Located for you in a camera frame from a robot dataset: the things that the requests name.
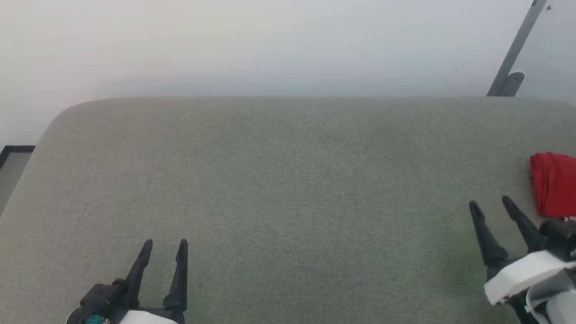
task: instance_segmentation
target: gray metal bar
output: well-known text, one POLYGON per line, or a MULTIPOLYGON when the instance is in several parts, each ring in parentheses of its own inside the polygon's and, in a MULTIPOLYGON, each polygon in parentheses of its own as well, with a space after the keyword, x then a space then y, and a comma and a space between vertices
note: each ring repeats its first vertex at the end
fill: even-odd
POLYGON ((514 41, 508 50, 508 54, 506 54, 506 57, 500 66, 500 70, 498 70, 498 74, 496 74, 494 82, 492 82, 492 86, 490 87, 490 90, 488 90, 486 96, 499 96, 502 92, 506 78, 508 77, 522 46, 524 46, 524 43, 526 42, 526 39, 528 38, 528 35, 530 34, 530 31, 532 30, 534 23, 536 23, 536 20, 545 4, 546 0, 534 0, 534 2, 532 2, 518 33, 516 33, 516 38, 514 38, 514 41))

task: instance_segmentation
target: black frame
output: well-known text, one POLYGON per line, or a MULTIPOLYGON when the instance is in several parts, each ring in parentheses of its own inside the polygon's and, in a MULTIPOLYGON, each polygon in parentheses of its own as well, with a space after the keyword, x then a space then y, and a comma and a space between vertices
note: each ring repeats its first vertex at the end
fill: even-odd
POLYGON ((8 159, 10 153, 32 153, 34 152, 34 145, 6 145, 0 153, 0 168, 4 165, 4 162, 8 159))

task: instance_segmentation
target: gray fabric surface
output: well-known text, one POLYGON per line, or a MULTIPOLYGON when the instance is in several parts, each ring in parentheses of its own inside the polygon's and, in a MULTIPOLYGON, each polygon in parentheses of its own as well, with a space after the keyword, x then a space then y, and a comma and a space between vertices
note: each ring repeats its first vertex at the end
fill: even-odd
POLYGON ((116 99, 58 116, 0 217, 0 322, 60 323, 124 277, 160 305, 190 243, 190 323, 516 323, 483 295, 476 199, 538 221, 528 158, 576 107, 514 98, 116 99))
POLYGON ((30 155, 32 154, 12 152, 0 167, 0 215, 2 215, 4 207, 6 207, 14 188, 16 188, 30 155))

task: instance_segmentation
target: red fabric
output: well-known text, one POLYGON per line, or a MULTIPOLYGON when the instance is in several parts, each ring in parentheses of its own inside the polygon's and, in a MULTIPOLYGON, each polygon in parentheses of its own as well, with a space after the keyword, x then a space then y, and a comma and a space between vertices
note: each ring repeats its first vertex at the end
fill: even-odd
POLYGON ((576 159, 539 153, 530 157, 536 207, 543 216, 576 216, 576 159))

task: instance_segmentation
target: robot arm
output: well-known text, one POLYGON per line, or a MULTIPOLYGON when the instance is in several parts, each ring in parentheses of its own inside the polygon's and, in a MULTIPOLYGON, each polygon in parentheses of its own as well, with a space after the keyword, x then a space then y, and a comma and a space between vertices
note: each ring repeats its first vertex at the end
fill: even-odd
POLYGON ((487 267, 488 301, 510 304, 522 324, 575 324, 576 222, 550 220, 538 230, 509 197, 502 197, 502 202, 528 246, 528 255, 508 259, 484 223, 484 214, 476 202, 470 202, 487 267))
POLYGON ((70 314, 66 324, 185 324, 188 242, 180 241, 172 286, 162 307, 140 307, 138 300, 142 275, 151 252, 152 240, 147 240, 126 280, 116 279, 112 285, 96 284, 80 300, 80 308, 70 314))

